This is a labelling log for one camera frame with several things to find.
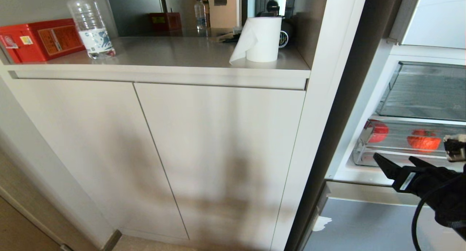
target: mirror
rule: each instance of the mirror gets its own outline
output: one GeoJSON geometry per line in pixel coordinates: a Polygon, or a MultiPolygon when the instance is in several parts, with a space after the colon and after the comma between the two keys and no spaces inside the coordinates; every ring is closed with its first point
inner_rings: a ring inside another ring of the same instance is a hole
{"type": "Polygon", "coordinates": [[[118,35],[218,36],[244,25],[248,17],[291,17],[295,0],[108,0],[118,35]],[[196,18],[195,5],[205,9],[196,18]],[[198,29],[198,23],[205,28],[198,29]]]}

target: black cable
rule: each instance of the black cable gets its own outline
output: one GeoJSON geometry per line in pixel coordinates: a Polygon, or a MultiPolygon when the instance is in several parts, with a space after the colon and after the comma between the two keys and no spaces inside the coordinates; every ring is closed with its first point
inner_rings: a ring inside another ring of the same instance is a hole
{"type": "Polygon", "coordinates": [[[421,201],[419,201],[418,207],[416,208],[416,211],[414,212],[414,216],[412,217],[412,222],[411,222],[411,237],[412,237],[412,243],[414,244],[414,248],[416,251],[422,251],[421,248],[419,247],[418,243],[418,233],[417,233],[417,226],[418,226],[418,218],[419,214],[421,213],[422,206],[426,203],[426,201],[429,199],[429,197],[435,193],[436,191],[445,188],[446,186],[449,186],[456,182],[461,178],[461,174],[458,176],[451,178],[450,180],[446,181],[445,183],[441,184],[440,186],[430,190],[424,197],[421,198],[421,201]]]}

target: black object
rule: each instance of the black object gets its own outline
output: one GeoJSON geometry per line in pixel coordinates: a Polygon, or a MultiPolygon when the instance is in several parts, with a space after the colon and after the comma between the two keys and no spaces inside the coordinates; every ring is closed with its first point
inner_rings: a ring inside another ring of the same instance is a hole
{"type": "Polygon", "coordinates": [[[427,203],[435,211],[435,220],[442,226],[453,228],[466,241],[466,165],[463,173],[444,167],[436,167],[416,157],[409,157],[415,166],[400,167],[379,153],[374,154],[378,166],[397,192],[412,193],[421,198],[411,225],[413,243],[416,238],[416,222],[421,207],[427,203]]]}

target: crisper drawer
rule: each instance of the crisper drawer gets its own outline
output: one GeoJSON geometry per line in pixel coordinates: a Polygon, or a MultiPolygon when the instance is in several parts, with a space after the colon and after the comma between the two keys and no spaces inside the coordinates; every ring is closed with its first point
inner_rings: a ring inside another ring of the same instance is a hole
{"type": "Polygon", "coordinates": [[[410,156],[421,158],[435,166],[462,170],[462,163],[446,160],[443,145],[445,135],[464,133],[465,126],[369,120],[352,154],[360,166],[378,166],[372,158],[380,153],[398,165],[412,165],[410,156]]]}
{"type": "Polygon", "coordinates": [[[400,62],[376,112],[386,116],[466,121],[466,68],[400,62]]]}

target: refrigerator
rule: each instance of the refrigerator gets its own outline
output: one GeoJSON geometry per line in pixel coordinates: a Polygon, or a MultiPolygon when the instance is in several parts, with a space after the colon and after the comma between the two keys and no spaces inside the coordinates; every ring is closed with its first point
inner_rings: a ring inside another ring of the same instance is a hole
{"type": "MultiPolygon", "coordinates": [[[[419,198],[392,189],[372,156],[463,171],[443,137],[466,133],[465,39],[465,0],[366,0],[288,248],[414,250],[419,198]]],[[[418,238],[423,251],[466,250],[427,206],[418,238]]]]}

